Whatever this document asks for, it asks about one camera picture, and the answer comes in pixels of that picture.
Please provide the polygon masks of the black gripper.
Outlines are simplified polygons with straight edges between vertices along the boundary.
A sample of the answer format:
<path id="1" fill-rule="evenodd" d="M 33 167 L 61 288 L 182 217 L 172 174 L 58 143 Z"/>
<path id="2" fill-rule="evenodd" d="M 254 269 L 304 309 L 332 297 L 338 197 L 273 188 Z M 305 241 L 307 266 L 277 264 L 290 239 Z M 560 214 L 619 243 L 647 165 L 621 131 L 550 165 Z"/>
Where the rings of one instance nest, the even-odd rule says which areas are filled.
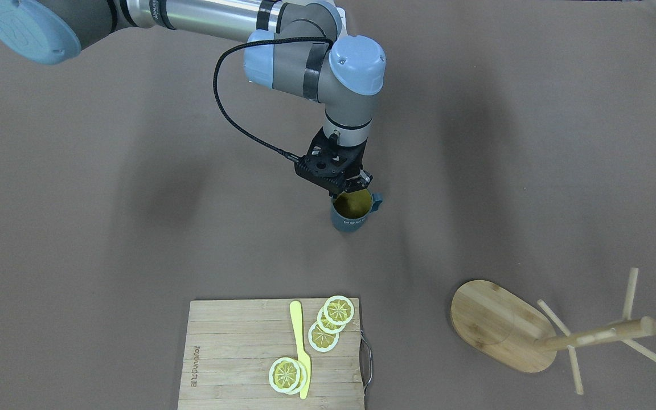
<path id="1" fill-rule="evenodd" d="M 367 189 L 372 174 L 364 171 L 362 159 L 367 142 L 354 147 L 338 144 L 334 135 L 327 137 L 320 128 L 308 151 L 297 163 L 295 173 L 328 192 L 356 192 Z"/>

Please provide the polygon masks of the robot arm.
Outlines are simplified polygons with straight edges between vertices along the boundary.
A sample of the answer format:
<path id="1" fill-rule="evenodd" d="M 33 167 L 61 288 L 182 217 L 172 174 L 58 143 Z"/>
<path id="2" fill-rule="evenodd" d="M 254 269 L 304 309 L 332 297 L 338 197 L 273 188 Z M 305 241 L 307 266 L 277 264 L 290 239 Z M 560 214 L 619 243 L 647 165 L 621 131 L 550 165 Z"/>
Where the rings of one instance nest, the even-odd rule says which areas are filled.
<path id="1" fill-rule="evenodd" d="M 277 149 L 298 176 L 334 197 L 369 186 L 362 164 L 386 54 L 346 34 L 330 1 L 0 1 L 0 40 L 53 65 L 123 28 L 162 27 L 237 40 L 249 81 L 325 105 L 325 123 L 302 156 Z"/>

